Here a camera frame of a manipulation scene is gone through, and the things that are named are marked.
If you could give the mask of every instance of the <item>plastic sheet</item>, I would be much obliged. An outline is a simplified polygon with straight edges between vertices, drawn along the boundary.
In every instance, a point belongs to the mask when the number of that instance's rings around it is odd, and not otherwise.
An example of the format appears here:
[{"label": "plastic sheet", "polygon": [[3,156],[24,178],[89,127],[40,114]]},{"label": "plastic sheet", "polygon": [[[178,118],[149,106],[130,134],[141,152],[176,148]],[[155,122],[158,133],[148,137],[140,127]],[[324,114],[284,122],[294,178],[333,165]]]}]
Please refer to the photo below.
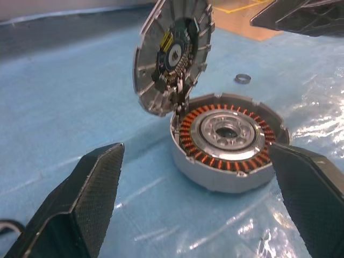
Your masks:
[{"label": "plastic sheet", "polygon": [[[276,180],[224,195],[174,166],[170,117],[145,113],[132,89],[148,12],[0,27],[0,218],[26,223],[80,156],[122,141],[123,173],[100,258],[309,257]],[[216,30],[212,41],[193,96],[233,92],[263,101],[284,117],[293,145],[344,170],[342,39],[284,34],[257,42]],[[238,73],[251,83],[235,84]],[[0,255],[15,237],[0,238]]]}]

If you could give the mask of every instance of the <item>metal housing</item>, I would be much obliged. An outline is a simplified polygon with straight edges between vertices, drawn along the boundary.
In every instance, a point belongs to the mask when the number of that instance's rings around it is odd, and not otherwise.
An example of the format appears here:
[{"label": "metal housing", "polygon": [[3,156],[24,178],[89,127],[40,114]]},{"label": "metal housing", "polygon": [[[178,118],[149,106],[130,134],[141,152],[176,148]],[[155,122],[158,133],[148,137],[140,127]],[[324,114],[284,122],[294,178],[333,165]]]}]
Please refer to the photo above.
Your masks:
[{"label": "metal housing", "polygon": [[[254,110],[255,113],[265,119],[271,126],[271,129],[274,130],[276,142],[289,144],[289,131],[284,127],[283,119],[266,105],[262,103],[256,104],[250,98],[233,94],[222,94],[221,96],[210,94],[191,99],[189,101],[189,110],[193,110],[208,103],[214,105],[219,103],[234,104]],[[189,179],[211,191],[241,193],[268,183],[275,175],[271,162],[249,173],[222,170],[205,165],[195,160],[193,156],[188,156],[186,154],[180,146],[176,128],[178,128],[178,119],[177,116],[174,115],[171,119],[170,133],[174,142],[173,159],[175,164]]]},{"label": "metal housing", "polygon": [[185,83],[190,86],[190,90],[197,84],[201,72],[205,71],[207,53],[211,49],[211,33],[214,30],[210,2],[208,0],[159,0],[147,18],[140,32],[141,43],[135,51],[133,65],[134,91],[139,96],[141,106],[147,112],[165,116],[176,109],[175,104],[169,99],[167,85],[163,91],[159,91],[151,76],[157,69],[160,43],[176,21],[183,18],[190,19],[197,23],[199,29],[197,54],[185,75]]}]

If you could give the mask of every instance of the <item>silver disc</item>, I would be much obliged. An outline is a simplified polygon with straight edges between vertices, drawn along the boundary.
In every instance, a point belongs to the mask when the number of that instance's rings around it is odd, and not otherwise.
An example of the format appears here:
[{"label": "silver disc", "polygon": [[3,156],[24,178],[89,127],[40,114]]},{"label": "silver disc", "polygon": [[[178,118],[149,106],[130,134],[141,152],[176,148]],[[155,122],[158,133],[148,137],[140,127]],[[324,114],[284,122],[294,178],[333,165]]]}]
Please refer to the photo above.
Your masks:
[{"label": "silver disc", "polygon": [[146,111],[164,116],[175,109],[170,94],[180,74],[185,83],[196,85],[213,30],[211,1],[158,0],[134,57],[134,90]]},{"label": "silver disc", "polygon": [[211,110],[191,124],[191,137],[208,155],[222,160],[246,160],[264,149],[262,128],[251,117],[231,110]]}]

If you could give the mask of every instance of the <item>circular opening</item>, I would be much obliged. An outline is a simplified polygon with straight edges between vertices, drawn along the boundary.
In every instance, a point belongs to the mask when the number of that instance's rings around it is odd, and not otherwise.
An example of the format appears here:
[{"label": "circular opening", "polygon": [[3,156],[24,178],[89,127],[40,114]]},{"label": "circular opening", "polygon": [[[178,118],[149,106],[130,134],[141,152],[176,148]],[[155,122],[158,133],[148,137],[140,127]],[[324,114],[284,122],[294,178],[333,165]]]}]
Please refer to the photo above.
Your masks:
[{"label": "circular opening", "polygon": [[224,138],[228,138],[228,139],[238,137],[238,134],[236,133],[236,131],[231,129],[231,128],[228,128],[228,127],[218,128],[216,130],[216,133],[219,136],[224,137]]},{"label": "circular opening", "polygon": [[172,54],[172,60],[176,61],[178,59],[178,57],[179,57],[178,52],[174,51],[173,54]]}]

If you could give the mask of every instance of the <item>copper winding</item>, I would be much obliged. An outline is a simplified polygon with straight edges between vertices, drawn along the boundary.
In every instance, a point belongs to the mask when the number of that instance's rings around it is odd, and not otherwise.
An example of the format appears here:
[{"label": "copper winding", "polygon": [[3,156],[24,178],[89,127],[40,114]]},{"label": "copper winding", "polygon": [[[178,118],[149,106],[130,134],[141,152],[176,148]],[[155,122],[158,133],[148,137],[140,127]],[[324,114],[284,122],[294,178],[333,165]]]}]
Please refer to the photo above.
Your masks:
[{"label": "copper winding", "polygon": [[196,160],[200,161],[201,163],[221,169],[221,170],[228,170],[228,171],[244,171],[246,173],[254,170],[256,168],[262,167],[270,162],[269,154],[267,151],[267,146],[272,142],[275,142],[276,137],[274,131],[270,128],[270,126],[266,123],[265,120],[262,120],[260,116],[257,116],[254,112],[249,112],[247,109],[243,109],[241,107],[235,107],[234,105],[230,106],[230,110],[234,110],[236,112],[241,112],[251,118],[253,118],[263,129],[264,136],[265,136],[265,149],[260,151],[258,154],[253,156],[251,159],[244,160],[244,161],[227,161],[213,158],[212,156],[206,154],[203,150],[199,149],[190,136],[190,129],[191,124],[195,120],[195,118],[208,111],[214,109],[228,109],[229,105],[224,104],[217,104],[217,105],[209,105],[209,106],[202,106],[198,107],[197,109],[192,110],[188,113],[183,121],[182,126],[180,128],[180,142],[182,148],[185,150],[188,156],[193,156]]}]

